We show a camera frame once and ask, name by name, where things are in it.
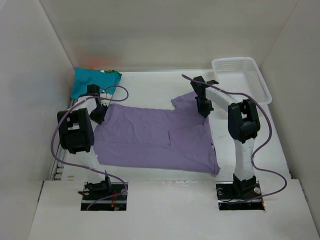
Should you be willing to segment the lilac t shirt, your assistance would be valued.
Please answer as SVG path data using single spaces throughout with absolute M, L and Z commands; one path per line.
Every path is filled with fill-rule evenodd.
M 94 130 L 99 163 L 217 175 L 210 123 L 198 113 L 196 93 L 178 96 L 171 104 L 173 110 L 111 104 Z

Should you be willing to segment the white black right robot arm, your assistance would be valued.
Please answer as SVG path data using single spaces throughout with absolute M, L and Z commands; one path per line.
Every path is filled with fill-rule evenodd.
M 255 103 L 249 98 L 239 100 L 219 92 L 210 87 L 217 84 L 215 80 L 206 82 L 202 76 L 193 78 L 190 84 L 196 93 L 197 111 L 201 116 L 209 116 L 214 110 L 212 103 L 227 112 L 227 129 L 235 145 L 235 170 L 230 198 L 248 199 L 251 191 L 258 187 L 251 160 L 255 139 L 261 129 Z

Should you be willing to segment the teal t shirt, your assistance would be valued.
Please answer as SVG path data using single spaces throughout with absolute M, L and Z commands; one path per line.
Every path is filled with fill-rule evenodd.
M 99 86 L 100 93 L 102 93 L 107 87 L 118 85 L 121 79 L 122 77 L 115 73 L 77 67 L 74 69 L 74 83 L 70 98 L 77 100 L 80 95 L 86 94 L 88 85 Z

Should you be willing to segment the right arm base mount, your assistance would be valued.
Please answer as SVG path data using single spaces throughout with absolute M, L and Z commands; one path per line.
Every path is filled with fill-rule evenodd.
M 265 205 L 261 196 L 262 191 L 257 181 L 253 186 L 240 190 L 231 181 L 216 183 L 216 195 L 220 211 L 264 211 Z

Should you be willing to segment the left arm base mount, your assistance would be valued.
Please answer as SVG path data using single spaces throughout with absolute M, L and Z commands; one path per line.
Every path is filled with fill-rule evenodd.
M 111 182 L 108 176 L 98 183 L 86 182 L 81 195 L 81 211 L 117 212 L 127 210 L 128 183 Z

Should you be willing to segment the green t shirt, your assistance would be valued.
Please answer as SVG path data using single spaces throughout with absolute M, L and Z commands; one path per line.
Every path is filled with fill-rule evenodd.
M 122 73 L 120 73 L 120 72 L 118 72 L 118 71 L 116 71 L 116 70 L 105 70 L 104 71 L 105 73 L 114 73 L 114 74 L 116 74 L 116 75 L 118 75 L 119 77 L 122 77 Z

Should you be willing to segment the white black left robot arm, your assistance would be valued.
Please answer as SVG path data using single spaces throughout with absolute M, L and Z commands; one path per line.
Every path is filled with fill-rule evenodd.
M 112 195 L 110 178 L 105 175 L 96 156 L 94 130 L 104 122 L 108 109 L 102 104 L 100 88 L 95 84 L 87 86 L 87 91 L 81 94 L 76 106 L 61 123 L 58 133 L 59 141 L 64 150 L 73 155 L 72 159 L 89 170 L 85 189 L 95 191 L 100 199 L 108 199 Z

